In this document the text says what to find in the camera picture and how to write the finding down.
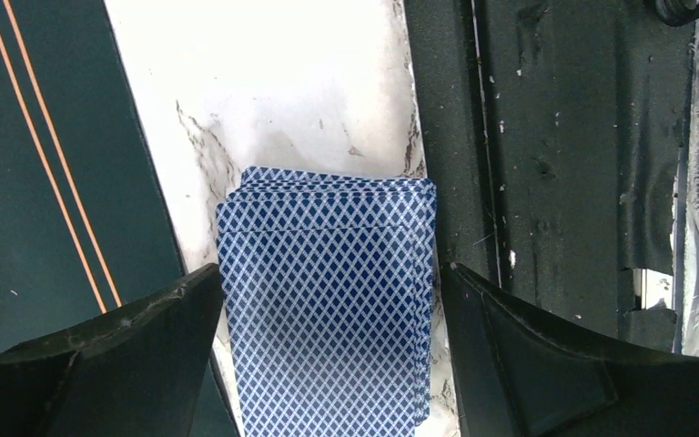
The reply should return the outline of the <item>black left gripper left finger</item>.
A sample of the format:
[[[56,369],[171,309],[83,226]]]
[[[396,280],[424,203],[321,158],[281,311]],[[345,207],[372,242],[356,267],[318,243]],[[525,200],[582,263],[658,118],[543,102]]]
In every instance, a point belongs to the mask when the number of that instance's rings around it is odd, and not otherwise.
[[[218,266],[0,353],[0,436],[187,436],[223,304]]]

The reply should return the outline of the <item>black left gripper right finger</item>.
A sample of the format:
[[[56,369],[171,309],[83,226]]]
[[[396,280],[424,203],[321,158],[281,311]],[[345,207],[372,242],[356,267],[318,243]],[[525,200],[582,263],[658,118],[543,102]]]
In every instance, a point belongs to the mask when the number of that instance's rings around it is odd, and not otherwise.
[[[442,301],[465,436],[699,436],[699,358],[587,330],[457,263]]]

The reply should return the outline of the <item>blue playing card deck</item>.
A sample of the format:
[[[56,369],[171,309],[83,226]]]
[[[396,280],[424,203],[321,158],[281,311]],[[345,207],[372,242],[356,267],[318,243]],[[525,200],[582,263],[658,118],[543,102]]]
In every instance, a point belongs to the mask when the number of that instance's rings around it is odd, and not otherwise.
[[[216,210],[247,436],[411,436],[429,414],[437,192],[251,167]]]

